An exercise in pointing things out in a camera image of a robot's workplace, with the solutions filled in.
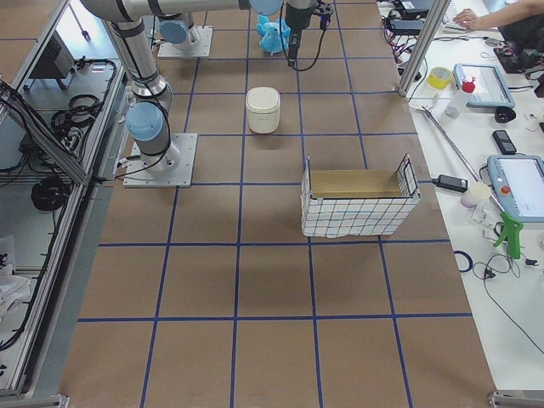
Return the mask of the person's forearm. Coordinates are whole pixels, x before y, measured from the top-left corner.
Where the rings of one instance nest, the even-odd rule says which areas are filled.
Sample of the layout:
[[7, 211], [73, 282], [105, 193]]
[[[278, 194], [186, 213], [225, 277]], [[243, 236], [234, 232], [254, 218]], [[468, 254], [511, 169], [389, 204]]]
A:
[[488, 30], [492, 27], [509, 25], [539, 14], [543, 14], [543, 1], [517, 1], [499, 11], [478, 17], [473, 22], [471, 29], [475, 31]]

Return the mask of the person's hand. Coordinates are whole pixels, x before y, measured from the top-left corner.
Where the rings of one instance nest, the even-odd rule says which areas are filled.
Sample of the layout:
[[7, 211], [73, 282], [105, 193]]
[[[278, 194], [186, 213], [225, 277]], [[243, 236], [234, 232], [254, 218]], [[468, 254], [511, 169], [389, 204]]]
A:
[[453, 21], [466, 30], [477, 31], [479, 29], [479, 17], [470, 8], [465, 8], [457, 14]]

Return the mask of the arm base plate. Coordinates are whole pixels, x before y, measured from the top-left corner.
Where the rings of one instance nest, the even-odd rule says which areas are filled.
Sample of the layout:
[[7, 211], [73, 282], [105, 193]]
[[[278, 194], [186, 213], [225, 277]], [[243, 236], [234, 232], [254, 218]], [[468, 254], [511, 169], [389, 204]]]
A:
[[213, 27], [193, 25], [188, 28], [179, 21], [164, 22], [160, 28], [162, 37], [158, 57], [162, 59], [206, 58], [211, 51]]
[[123, 178], [126, 188], [189, 188], [192, 182], [198, 135], [173, 133], [165, 156], [152, 161], [143, 155], [127, 165], [129, 175]]

